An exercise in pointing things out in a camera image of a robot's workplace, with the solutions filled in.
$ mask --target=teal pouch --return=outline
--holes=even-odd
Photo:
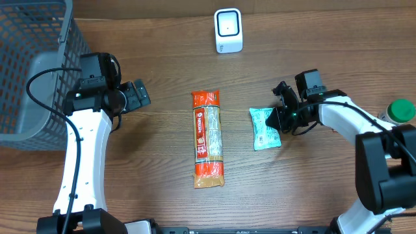
[[[273,108],[250,108],[254,129],[254,150],[281,146],[278,130],[266,126],[266,120],[272,111]]]

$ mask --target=green lid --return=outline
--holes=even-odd
[[[387,113],[392,120],[404,123],[415,117],[415,106],[409,100],[398,99],[389,105]]]

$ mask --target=wood grain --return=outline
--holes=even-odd
[[[416,8],[243,16],[244,49],[215,52],[212,17],[78,21],[92,51],[120,62],[124,81],[143,79],[152,104],[125,115],[107,146],[109,212],[162,226],[293,228],[327,225],[357,198],[354,147],[326,127],[281,135],[253,151],[250,107],[277,103],[270,89],[318,68],[377,114],[396,98],[416,102]],[[193,189],[193,90],[220,89],[224,187]],[[52,212],[64,152],[1,148],[0,232],[33,233]],[[414,219],[393,223],[416,231]]]
[[[83,19],[137,19],[213,16],[221,8],[243,14],[312,10],[416,7],[412,0],[73,0],[74,16]]]

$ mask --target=red snack package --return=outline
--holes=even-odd
[[[224,186],[220,91],[192,92],[194,97],[194,187]]]

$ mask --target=gray plastic basket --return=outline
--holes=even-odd
[[[34,74],[50,68],[80,68],[89,53],[72,18],[72,1],[0,0],[0,145],[21,150],[64,150],[64,120],[26,94]],[[62,112],[78,71],[45,74],[31,85],[42,103]]]

